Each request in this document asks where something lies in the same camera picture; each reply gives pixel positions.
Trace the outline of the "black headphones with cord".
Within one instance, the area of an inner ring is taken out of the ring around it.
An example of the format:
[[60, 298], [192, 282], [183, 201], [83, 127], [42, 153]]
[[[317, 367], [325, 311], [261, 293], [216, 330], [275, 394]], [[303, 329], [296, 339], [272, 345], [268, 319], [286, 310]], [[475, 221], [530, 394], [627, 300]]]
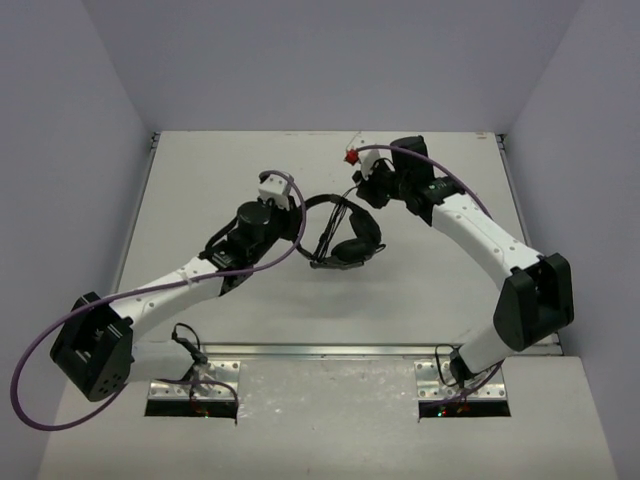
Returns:
[[[309, 261], [312, 269], [349, 270], [359, 268], [386, 248], [382, 242], [381, 229], [372, 215], [348, 199], [354, 190], [344, 194], [319, 194], [305, 200], [306, 210], [324, 203], [333, 205], [327, 224], [319, 236], [316, 248], [310, 252], [302, 244], [296, 250]], [[329, 249], [340, 224], [349, 212], [349, 224], [355, 235]]]

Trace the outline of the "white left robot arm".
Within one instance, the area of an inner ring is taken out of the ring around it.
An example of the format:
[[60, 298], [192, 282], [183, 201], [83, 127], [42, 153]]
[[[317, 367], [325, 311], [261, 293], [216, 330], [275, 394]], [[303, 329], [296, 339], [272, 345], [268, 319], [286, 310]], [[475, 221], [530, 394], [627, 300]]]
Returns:
[[186, 340], [147, 341], [145, 335], [236, 289], [278, 240], [295, 240], [302, 224], [303, 210], [295, 204], [242, 204], [231, 224], [184, 266], [113, 299], [94, 293], [78, 299], [51, 347], [52, 361], [91, 402], [130, 383], [187, 378], [205, 363], [203, 353]]

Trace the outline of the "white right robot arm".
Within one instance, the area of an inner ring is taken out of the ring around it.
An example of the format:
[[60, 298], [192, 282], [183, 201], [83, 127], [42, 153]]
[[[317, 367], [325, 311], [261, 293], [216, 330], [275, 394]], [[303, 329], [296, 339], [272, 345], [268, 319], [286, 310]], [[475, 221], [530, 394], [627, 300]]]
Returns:
[[569, 261], [544, 255], [500, 227], [458, 176], [428, 155], [420, 135], [371, 144], [355, 135], [344, 160], [357, 166], [359, 198], [381, 209], [389, 201], [454, 241], [499, 290], [490, 324], [452, 351], [455, 386], [570, 325], [575, 317]]

